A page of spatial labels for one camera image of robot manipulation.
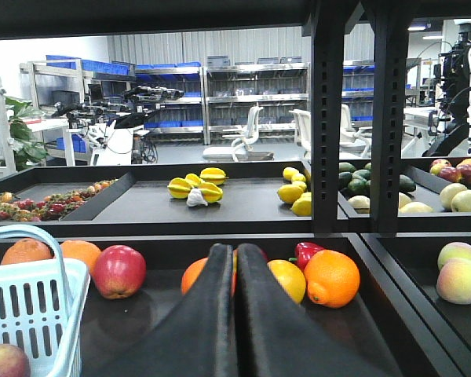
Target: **white table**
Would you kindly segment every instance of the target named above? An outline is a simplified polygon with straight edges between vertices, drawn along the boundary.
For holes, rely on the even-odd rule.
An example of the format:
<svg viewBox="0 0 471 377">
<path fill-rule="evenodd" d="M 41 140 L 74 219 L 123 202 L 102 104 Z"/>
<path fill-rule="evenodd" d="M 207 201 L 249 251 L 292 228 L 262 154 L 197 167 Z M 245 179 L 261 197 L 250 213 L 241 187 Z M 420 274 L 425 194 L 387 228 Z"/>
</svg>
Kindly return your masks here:
<svg viewBox="0 0 471 377">
<path fill-rule="evenodd" d="M 75 154 L 73 152 L 73 140 L 71 134 L 77 130 L 70 130 L 68 119 L 43 119 L 38 123 L 27 123 L 28 128 L 33 133 L 41 133 L 47 130 L 63 130 L 64 156 L 67 167 L 75 166 Z"/>
<path fill-rule="evenodd" d="M 413 129 L 414 139 L 402 149 L 402 155 L 417 142 L 420 138 L 419 134 L 422 136 L 424 145 L 429 145 L 429 114 L 436 110 L 433 106 L 403 109 L 403 127 L 411 127 Z"/>
</svg>

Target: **peach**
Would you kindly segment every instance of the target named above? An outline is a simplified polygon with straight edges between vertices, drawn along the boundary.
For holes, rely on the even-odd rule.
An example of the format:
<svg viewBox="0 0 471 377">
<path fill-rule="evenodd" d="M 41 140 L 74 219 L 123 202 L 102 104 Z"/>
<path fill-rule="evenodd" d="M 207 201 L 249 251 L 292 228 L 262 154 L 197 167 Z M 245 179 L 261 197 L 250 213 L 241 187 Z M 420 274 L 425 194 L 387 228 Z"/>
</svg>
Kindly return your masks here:
<svg viewBox="0 0 471 377">
<path fill-rule="evenodd" d="M 471 261 L 471 245 L 466 242 L 447 243 L 438 255 L 438 269 L 442 269 L 451 258 L 464 258 Z"/>
<path fill-rule="evenodd" d="M 449 259 L 440 271 L 436 291 L 443 300 L 453 304 L 471 304 L 471 261 Z"/>
</svg>

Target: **lemon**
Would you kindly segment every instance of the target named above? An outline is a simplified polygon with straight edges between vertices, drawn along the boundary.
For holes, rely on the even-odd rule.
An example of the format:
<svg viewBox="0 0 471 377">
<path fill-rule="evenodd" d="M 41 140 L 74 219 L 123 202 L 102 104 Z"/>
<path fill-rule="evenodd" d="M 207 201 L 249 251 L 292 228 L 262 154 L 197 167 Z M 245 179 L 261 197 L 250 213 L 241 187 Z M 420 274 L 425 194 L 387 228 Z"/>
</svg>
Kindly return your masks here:
<svg viewBox="0 0 471 377">
<path fill-rule="evenodd" d="M 277 195 L 279 198 L 287 204 L 293 204 L 293 202 L 297 200 L 303 193 L 304 192 L 300 187 L 292 184 L 282 185 L 277 190 Z"/>
<path fill-rule="evenodd" d="M 293 177 L 296 173 L 300 173 L 298 169 L 295 169 L 294 167 L 285 167 L 283 169 L 283 178 L 291 181 L 291 177 Z"/>
<path fill-rule="evenodd" d="M 293 181 L 291 182 L 292 185 L 296 185 L 298 186 L 299 188 L 301 188 L 301 190 L 303 192 L 306 192 L 307 191 L 307 184 L 305 182 L 302 182 L 302 181 Z"/>
<path fill-rule="evenodd" d="M 312 197 L 301 196 L 291 206 L 291 211 L 297 216 L 310 216 L 312 214 Z"/>
<path fill-rule="evenodd" d="M 284 291 L 299 304 L 305 296 L 307 287 L 304 273 L 296 265 L 284 259 L 271 260 L 267 266 Z"/>
<path fill-rule="evenodd" d="M 291 177 L 291 181 L 292 181 L 292 182 L 294 182 L 294 181 L 306 182 L 306 181 L 307 181 L 307 178 L 306 178 L 305 175 L 302 174 L 302 173 L 296 173 L 296 174 L 293 174 L 293 176 Z"/>
</svg>

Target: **bell pepper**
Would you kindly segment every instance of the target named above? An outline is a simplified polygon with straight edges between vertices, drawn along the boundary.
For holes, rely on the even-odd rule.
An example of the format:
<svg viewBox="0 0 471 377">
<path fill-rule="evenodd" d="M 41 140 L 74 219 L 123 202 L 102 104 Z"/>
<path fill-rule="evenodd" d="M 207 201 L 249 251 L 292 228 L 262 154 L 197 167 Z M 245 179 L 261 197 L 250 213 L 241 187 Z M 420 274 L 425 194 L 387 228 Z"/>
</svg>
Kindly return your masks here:
<svg viewBox="0 0 471 377">
<path fill-rule="evenodd" d="M 290 258 L 290 262 L 294 262 L 300 270 L 304 270 L 312 256 L 318 251 L 324 250 L 325 247 L 317 245 L 313 242 L 300 242 L 295 247 L 295 257 Z"/>
</svg>

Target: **apple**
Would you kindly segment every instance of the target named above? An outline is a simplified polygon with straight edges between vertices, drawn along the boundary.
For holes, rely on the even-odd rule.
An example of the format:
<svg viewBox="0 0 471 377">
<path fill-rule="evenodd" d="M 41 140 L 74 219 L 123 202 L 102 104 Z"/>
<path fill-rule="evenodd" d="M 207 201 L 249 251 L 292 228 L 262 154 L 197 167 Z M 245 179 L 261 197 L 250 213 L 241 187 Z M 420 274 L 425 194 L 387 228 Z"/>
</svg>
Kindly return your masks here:
<svg viewBox="0 0 471 377">
<path fill-rule="evenodd" d="M 461 183 L 471 185 L 471 165 L 457 165 L 456 169 L 461 173 Z"/>
<path fill-rule="evenodd" d="M 112 245 L 98 257 L 93 280 L 103 297 L 115 300 L 134 295 L 146 274 L 147 265 L 141 253 L 126 245 Z"/>
<path fill-rule="evenodd" d="M 445 210 L 451 210 L 451 203 L 454 196 L 461 191 L 465 191 L 468 188 L 462 183 L 450 183 L 445 186 L 440 192 L 440 202 Z"/>
<path fill-rule="evenodd" d="M 12 344 L 0 344 L 0 377 L 30 377 L 31 366 L 26 353 Z"/>
<path fill-rule="evenodd" d="M 438 255 L 438 269 L 442 269 L 452 258 L 464 258 L 471 261 L 471 245 L 466 242 L 447 243 Z"/>
<path fill-rule="evenodd" d="M 436 292 L 448 302 L 471 304 L 471 261 L 464 258 L 449 259 L 440 270 Z"/>
<path fill-rule="evenodd" d="M 434 165 L 431 166 L 431 169 L 429 169 L 429 172 L 432 175 L 438 175 L 441 172 L 441 169 L 444 167 L 449 167 L 450 165 L 447 165 L 445 163 L 435 163 Z"/>
<path fill-rule="evenodd" d="M 450 207 L 452 212 L 471 212 L 471 190 L 455 194 Z"/>
<path fill-rule="evenodd" d="M 442 163 L 444 164 L 446 167 L 451 167 L 452 164 L 450 163 L 450 161 L 448 161 L 447 159 L 434 159 L 432 162 L 431 162 L 431 167 L 433 165 L 437 165 L 438 163 Z"/>
<path fill-rule="evenodd" d="M 446 179 L 449 182 L 455 183 L 461 180 L 461 172 L 455 167 L 444 167 L 438 173 L 438 177 Z"/>
<path fill-rule="evenodd" d="M 398 209 L 403 208 L 409 203 L 411 203 L 411 197 L 403 192 L 398 192 Z"/>
<path fill-rule="evenodd" d="M 434 209 L 422 202 L 411 202 L 400 208 L 402 214 L 421 214 L 421 213 L 434 212 Z"/>
</svg>

